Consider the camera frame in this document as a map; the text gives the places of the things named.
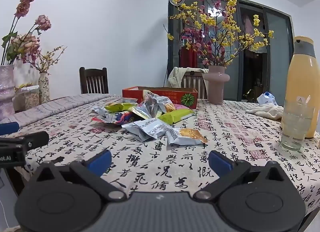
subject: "floral ceramic vase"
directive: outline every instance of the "floral ceramic vase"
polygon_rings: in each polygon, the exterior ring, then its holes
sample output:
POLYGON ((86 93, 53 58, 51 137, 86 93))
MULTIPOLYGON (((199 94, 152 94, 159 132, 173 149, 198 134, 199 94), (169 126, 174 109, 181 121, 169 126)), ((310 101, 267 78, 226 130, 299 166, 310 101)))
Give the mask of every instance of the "floral ceramic vase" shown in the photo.
POLYGON ((0 66, 0 121, 14 114, 13 65, 0 66))
POLYGON ((230 80, 230 76, 224 73, 224 66, 209 66, 209 72, 203 73, 203 79, 209 82, 208 101, 214 105, 223 104, 224 83, 230 80))
POLYGON ((50 101, 49 80, 47 72, 40 73, 39 78, 39 102, 40 104, 50 101))

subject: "red cardboard box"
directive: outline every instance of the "red cardboard box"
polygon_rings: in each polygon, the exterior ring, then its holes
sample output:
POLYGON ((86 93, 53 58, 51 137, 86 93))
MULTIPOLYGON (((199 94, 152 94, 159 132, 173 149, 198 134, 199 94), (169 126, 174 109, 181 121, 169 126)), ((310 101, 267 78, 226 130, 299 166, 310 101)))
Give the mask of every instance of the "red cardboard box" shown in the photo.
POLYGON ((143 90, 170 98, 172 103, 184 105, 192 109, 196 109, 198 100, 198 91, 193 88, 150 88, 150 87, 131 87, 122 90, 124 98, 137 98, 138 103, 143 100, 143 90))

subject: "yellow water bottle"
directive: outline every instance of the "yellow water bottle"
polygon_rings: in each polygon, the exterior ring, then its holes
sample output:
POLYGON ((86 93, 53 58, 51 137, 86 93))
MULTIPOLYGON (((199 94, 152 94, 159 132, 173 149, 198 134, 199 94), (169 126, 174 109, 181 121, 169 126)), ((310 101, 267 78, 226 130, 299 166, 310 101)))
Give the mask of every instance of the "yellow water bottle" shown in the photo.
POLYGON ((305 102, 311 96, 308 106, 314 106, 315 112, 306 138, 315 134, 320 107, 320 70, 316 60, 313 40, 296 36, 294 53, 290 62, 285 99, 287 101, 305 102))

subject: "watermelon image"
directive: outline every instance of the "watermelon image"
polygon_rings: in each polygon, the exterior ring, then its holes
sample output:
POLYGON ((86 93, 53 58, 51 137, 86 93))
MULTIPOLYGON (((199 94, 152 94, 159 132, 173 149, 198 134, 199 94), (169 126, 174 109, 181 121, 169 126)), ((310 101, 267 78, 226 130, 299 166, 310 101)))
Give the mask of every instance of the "watermelon image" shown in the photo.
POLYGON ((187 107, 192 106, 194 102, 195 102, 195 96, 190 93, 184 94, 181 98, 181 103, 187 107))

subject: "red curtain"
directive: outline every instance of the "red curtain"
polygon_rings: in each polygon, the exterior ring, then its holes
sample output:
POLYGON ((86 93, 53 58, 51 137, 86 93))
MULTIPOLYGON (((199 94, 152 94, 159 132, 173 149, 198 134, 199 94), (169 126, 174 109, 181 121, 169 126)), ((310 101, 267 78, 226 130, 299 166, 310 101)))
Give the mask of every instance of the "red curtain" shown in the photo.
POLYGON ((197 68, 197 52, 192 49, 187 50, 186 47, 182 47, 180 50, 180 67, 181 68, 197 68))

